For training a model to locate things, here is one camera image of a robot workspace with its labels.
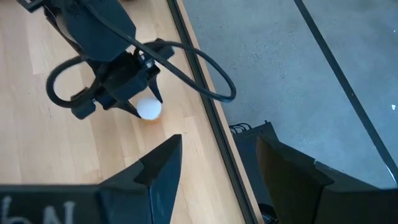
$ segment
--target wooden surface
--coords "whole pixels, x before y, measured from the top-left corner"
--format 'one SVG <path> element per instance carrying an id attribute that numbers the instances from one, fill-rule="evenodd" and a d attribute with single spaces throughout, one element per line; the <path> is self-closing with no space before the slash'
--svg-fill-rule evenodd
<path id="1" fill-rule="evenodd" d="M 180 41 L 165 0 L 123 4 L 138 40 Z M 164 107 L 157 123 L 100 107 L 80 121 L 51 103 L 44 87 L 49 71 L 74 55 L 42 12 L 29 14 L 14 0 L 0 0 L 1 183 L 98 183 L 180 133 L 182 173 L 172 223 L 244 223 L 198 93 L 163 70 L 158 82 Z M 182 51 L 171 62 L 190 74 Z M 68 98 L 92 80 L 88 66 L 74 67 L 57 80 L 56 92 Z"/>

